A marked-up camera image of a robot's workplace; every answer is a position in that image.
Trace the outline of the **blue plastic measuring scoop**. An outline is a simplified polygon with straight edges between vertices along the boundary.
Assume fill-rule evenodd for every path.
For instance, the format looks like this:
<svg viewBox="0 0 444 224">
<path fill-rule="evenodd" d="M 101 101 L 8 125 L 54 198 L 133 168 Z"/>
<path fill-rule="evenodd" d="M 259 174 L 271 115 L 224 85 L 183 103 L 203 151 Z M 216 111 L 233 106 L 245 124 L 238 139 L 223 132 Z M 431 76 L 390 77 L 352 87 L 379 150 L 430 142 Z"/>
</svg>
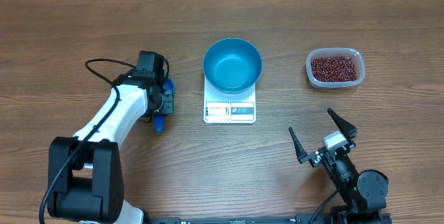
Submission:
<svg viewBox="0 0 444 224">
<path fill-rule="evenodd" d="M 174 89 L 174 95 L 175 95 L 175 85 L 173 84 L 173 81 L 168 78 L 166 83 L 163 86 L 163 89 Z M 157 132 L 161 132 L 164 129 L 164 122 L 165 118 L 168 115 L 161 115 L 160 110 L 153 113 L 153 126 Z"/>
</svg>

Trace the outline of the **red adzuki beans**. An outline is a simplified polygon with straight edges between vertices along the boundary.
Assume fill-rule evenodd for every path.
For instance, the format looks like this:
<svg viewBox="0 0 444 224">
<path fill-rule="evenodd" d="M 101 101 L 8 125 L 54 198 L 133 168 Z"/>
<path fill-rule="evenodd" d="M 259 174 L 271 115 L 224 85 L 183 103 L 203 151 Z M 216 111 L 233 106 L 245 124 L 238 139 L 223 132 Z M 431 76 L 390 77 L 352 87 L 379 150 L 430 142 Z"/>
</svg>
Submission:
<svg viewBox="0 0 444 224">
<path fill-rule="evenodd" d="M 310 65 L 314 78 L 321 82 L 348 82 L 357 79 L 354 61 L 345 56 L 314 58 Z"/>
</svg>

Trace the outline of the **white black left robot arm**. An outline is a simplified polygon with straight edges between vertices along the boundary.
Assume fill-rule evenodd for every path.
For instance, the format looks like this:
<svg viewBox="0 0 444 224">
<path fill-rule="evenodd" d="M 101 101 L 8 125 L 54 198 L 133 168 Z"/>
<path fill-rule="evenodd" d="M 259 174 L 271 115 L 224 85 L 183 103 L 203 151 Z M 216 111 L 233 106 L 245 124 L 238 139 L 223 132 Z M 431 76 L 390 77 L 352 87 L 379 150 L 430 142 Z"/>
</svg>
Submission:
<svg viewBox="0 0 444 224">
<path fill-rule="evenodd" d="M 40 222 L 48 213 L 79 223 L 150 223 L 145 210 L 125 199 L 119 149 L 141 117 L 162 131 L 165 116 L 173 113 L 175 86 L 165 75 L 134 69 L 111 85 L 107 101 L 86 126 L 51 142 Z"/>
</svg>

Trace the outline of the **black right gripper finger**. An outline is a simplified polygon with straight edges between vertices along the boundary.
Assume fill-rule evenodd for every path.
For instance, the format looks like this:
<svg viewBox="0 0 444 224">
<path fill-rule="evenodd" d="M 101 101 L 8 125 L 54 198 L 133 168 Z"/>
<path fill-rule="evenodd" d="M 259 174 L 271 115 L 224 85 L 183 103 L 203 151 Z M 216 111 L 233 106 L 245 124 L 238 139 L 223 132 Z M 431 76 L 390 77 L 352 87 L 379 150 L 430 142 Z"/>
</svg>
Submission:
<svg viewBox="0 0 444 224">
<path fill-rule="evenodd" d="M 332 108 L 329 107 L 327 109 L 327 113 L 333 119 L 339 131 L 346 139 L 354 139 L 357 136 L 357 128 L 345 119 L 341 118 Z"/>
<path fill-rule="evenodd" d="M 289 133 L 290 133 L 291 138 L 293 140 L 293 144 L 294 144 L 294 147 L 295 147 L 297 160 L 299 161 L 300 164 L 302 164 L 302 163 L 305 162 L 305 158 L 307 157 L 307 152 L 302 147 L 302 144 L 300 143 L 300 141 L 296 137 L 296 134 L 293 131 L 292 127 L 289 127 Z"/>
</svg>

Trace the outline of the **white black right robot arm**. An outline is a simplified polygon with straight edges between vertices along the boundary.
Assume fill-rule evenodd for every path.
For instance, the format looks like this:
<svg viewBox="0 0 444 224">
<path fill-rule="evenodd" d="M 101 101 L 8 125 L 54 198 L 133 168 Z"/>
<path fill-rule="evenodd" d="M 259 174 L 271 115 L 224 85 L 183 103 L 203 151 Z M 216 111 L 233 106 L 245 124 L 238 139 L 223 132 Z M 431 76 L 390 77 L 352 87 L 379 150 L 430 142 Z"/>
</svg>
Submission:
<svg viewBox="0 0 444 224">
<path fill-rule="evenodd" d="M 323 166 L 336 188 L 314 213 L 297 214 L 296 223 L 391 223 L 390 215 L 382 212 L 386 208 L 389 179 L 377 170 L 356 169 L 348 153 L 355 147 L 357 128 L 333 109 L 329 108 L 327 113 L 338 130 L 324 137 L 323 147 L 311 154 L 304 150 L 293 128 L 289 128 L 299 163 Z"/>
</svg>

